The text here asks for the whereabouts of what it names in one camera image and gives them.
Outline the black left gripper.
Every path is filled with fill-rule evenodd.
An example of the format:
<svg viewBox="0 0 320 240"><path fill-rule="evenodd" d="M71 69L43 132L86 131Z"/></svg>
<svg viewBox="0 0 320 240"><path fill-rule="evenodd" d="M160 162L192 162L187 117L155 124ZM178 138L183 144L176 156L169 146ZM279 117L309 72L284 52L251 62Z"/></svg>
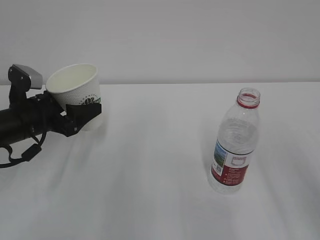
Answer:
<svg viewBox="0 0 320 240"><path fill-rule="evenodd" d="M66 104L63 108L48 91L36 94L27 100L39 113L42 130L46 132L70 137L80 130L96 130L102 124L100 103Z"/></svg>

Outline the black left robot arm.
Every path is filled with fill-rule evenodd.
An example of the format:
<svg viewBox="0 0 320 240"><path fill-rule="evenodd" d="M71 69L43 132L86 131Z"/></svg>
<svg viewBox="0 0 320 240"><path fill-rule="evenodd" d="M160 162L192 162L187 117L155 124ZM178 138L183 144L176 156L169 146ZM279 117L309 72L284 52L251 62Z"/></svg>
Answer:
<svg viewBox="0 0 320 240"><path fill-rule="evenodd" d="M45 131L70 137L101 113L100 103L67 104L63 109L44 91L0 111L0 142L10 145Z"/></svg>

